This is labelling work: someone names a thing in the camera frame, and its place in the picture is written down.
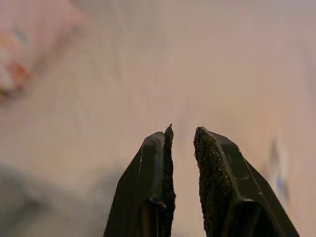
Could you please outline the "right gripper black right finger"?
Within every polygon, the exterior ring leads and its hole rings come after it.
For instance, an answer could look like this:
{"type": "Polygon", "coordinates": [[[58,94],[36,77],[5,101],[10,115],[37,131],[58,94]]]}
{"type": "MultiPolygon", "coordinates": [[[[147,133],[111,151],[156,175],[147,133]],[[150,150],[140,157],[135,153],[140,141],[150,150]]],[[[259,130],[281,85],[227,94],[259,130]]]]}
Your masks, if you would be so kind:
{"type": "Polygon", "coordinates": [[[234,142],[198,127],[194,147],[207,237],[300,237],[267,180],[234,142]]]}

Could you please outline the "pink patterned pillow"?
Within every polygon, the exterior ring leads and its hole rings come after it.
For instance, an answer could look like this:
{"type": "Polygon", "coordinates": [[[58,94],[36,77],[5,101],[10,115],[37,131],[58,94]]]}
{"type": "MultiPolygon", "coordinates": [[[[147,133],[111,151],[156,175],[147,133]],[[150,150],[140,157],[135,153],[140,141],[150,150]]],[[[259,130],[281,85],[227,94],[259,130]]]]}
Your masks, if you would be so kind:
{"type": "Polygon", "coordinates": [[[0,98],[21,90],[33,66],[86,22],[72,0],[0,0],[0,98]]]}

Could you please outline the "beige sheeted bed mattress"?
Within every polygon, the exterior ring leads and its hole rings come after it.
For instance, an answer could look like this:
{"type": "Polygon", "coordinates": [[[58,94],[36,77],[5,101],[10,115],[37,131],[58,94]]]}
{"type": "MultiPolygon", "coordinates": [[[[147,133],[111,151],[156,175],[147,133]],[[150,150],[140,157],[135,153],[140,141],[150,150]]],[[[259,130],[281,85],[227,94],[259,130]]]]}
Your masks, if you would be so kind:
{"type": "Polygon", "coordinates": [[[316,237],[316,0],[77,0],[87,21],[0,102],[0,237],[101,237],[143,139],[173,127],[172,237],[205,237],[193,139],[234,141],[316,237]]]}

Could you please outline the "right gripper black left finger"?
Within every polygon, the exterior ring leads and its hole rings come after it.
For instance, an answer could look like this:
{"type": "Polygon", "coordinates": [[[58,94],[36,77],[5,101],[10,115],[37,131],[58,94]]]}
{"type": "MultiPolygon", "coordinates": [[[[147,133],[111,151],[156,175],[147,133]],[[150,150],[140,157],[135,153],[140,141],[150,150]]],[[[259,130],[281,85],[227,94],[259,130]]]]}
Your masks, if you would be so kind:
{"type": "Polygon", "coordinates": [[[103,237],[171,237],[173,130],[147,136],[120,177],[103,237]]]}

